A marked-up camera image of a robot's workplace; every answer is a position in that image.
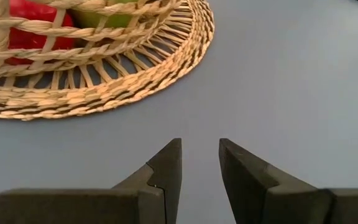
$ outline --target green fruit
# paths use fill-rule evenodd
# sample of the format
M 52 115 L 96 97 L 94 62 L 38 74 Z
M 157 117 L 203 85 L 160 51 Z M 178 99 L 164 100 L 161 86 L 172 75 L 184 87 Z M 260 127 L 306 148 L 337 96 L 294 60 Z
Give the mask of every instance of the green fruit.
M 114 0 L 115 3 L 127 3 L 137 1 L 138 0 Z M 99 25 L 100 18 L 103 17 L 102 15 L 94 12 L 83 12 L 77 10 L 71 10 L 71 16 L 81 28 L 96 28 Z M 132 16 L 130 15 L 112 15 L 109 17 L 104 27 L 127 27 L 131 19 Z

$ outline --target fruit in basket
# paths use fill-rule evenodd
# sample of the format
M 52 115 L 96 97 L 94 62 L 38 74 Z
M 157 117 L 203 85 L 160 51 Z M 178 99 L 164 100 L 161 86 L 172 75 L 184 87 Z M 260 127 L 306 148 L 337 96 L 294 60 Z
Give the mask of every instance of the fruit in basket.
M 128 3 L 128 2 L 137 2 L 138 0 L 110 0 L 109 2 L 116 3 Z M 78 10 L 71 10 L 71 15 L 74 20 L 78 23 L 81 28 L 95 28 L 99 25 L 100 18 L 103 15 L 100 15 L 95 12 L 83 12 Z M 132 16 L 130 15 L 112 15 L 107 20 L 107 23 L 104 27 L 127 27 L 131 21 Z
M 12 17 L 21 17 L 28 20 L 50 21 L 55 19 L 57 10 L 53 7 L 31 2 L 28 0 L 9 0 Z M 66 14 L 62 26 L 73 26 L 70 15 Z M 37 35 L 16 28 L 11 28 L 9 35 L 9 49 L 42 49 L 47 37 Z M 52 50 L 71 49 L 74 39 L 57 37 Z M 32 60 L 26 58 L 9 58 L 6 63 L 11 65 L 29 64 Z

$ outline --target red fruit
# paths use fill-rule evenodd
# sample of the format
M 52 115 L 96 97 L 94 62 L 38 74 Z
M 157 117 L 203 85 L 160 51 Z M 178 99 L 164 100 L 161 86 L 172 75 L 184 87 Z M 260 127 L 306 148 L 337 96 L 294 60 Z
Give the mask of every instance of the red fruit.
M 28 0 L 9 0 L 11 4 L 11 16 L 22 17 L 29 20 L 40 20 L 53 22 L 57 10 L 53 7 L 30 2 Z M 62 26 L 73 26 L 70 15 L 66 14 Z M 42 49 L 47 40 L 46 36 L 11 28 L 9 35 L 9 49 Z M 74 39 L 58 37 L 52 50 L 72 49 Z M 11 65 L 29 64 L 32 60 L 22 58 L 9 58 L 6 63 Z

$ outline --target blue-gray tabletop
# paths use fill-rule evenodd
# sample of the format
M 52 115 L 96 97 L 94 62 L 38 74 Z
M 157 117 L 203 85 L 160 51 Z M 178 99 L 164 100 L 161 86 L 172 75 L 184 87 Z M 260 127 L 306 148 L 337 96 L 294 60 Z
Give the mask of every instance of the blue-gray tabletop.
M 234 223 L 218 142 L 317 187 L 358 187 L 358 2 L 209 0 L 214 42 L 188 76 L 117 110 L 0 120 L 0 191 L 110 188 L 183 138 L 178 223 Z

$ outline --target basket weave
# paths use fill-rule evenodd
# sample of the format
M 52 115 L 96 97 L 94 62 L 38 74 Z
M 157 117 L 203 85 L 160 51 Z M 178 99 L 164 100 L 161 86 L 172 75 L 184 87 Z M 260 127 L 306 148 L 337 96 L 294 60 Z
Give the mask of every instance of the basket weave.
M 47 71 L 64 71 L 96 63 L 102 58 L 133 49 L 149 39 L 181 0 L 138 0 L 106 6 L 107 0 L 28 0 L 57 9 L 54 22 L 30 21 L 9 15 L 9 0 L 0 0 L 0 77 L 23 76 Z M 67 9 L 96 12 L 102 17 L 97 28 L 62 27 Z M 108 16 L 132 16 L 126 28 L 105 28 Z M 10 27 L 47 36 L 43 49 L 8 49 Z M 52 50 L 56 37 L 83 40 L 85 47 Z M 5 59 L 27 58 L 32 65 L 8 65 Z
M 0 78 L 0 118 L 81 116 L 139 101 L 189 73 L 213 34 L 208 3 L 183 0 L 149 40 L 131 50 L 67 71 Z

